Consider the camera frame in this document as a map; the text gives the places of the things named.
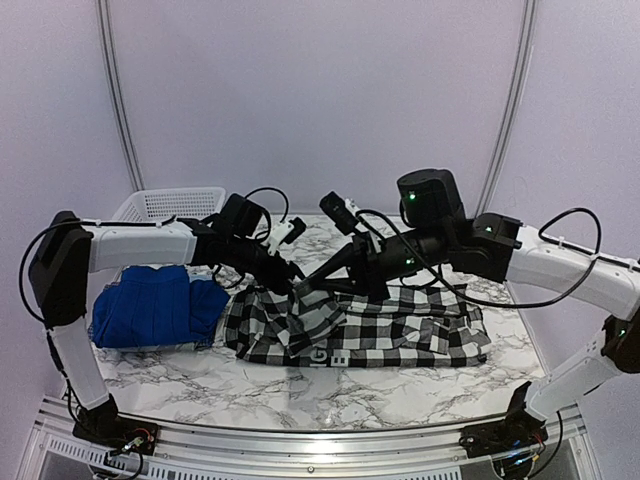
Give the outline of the black white checkered cloth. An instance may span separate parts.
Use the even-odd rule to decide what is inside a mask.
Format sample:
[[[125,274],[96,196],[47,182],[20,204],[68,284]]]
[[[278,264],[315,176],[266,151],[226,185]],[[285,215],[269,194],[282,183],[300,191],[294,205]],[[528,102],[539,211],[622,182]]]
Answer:
[[[287,367],[469,367],[492,341],[480,308],[434,286],[392,285],[390,298],[314,291],[277,295],[249,285],[223,330],[237,359]]]

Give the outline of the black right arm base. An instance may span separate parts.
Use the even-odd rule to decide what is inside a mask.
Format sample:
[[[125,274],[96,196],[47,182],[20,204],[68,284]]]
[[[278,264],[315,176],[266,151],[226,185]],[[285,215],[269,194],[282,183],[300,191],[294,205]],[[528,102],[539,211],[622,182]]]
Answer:
[[[459,445],[469,458],[514,451],[548,439],[545,421],[525,411],[526,393],[531,385],[527,381],[513,392],[502,419],[462,429]]]

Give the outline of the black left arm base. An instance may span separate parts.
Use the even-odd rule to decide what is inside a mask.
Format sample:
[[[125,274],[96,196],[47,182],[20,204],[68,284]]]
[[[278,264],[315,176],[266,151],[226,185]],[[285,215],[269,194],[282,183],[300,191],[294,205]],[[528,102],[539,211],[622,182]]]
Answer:
[[[68,407],[69,412],[73,414],[73,435],[76,438],[113,449],[121,449],[136,438],[141,438],[143,442],[135,447],[135,450],[143,455],[154,453],[159,425],[121,416],[112,395],[109,395],[106,402],[93,409],[83,406],[72,409],[71,404],[68,404]]]

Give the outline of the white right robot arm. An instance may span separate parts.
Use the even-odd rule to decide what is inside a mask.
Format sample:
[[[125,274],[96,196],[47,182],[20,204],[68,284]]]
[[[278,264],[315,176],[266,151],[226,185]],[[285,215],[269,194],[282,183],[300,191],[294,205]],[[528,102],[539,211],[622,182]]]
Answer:
[[[355,235],[305,287],[381,299],[389,281],[447,263],[459,273],[554,292],[605,310],[601,332],[545,377],[516,390],[495,438],[515,448],[543,421],[606,381],[639,371],[639,264],[548,237],[498,214],[397,232],[377,242]]]

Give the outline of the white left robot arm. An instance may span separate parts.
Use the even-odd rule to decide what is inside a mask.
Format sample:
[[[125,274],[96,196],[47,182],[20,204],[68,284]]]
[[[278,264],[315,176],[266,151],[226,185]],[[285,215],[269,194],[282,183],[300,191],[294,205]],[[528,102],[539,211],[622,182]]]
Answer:
[[[86,331],[90,274],[150,265],[223,265],[278,293],[291,290],[299,268],[268,241],[233,237],[225,228],[173,216],[155,222],[80,219],[60,211],[26,251],[20,275],[29,281],[52,358],[82,407],[89,431],[106,445],[125,438],[126,423],[103,406],[110,393]]]

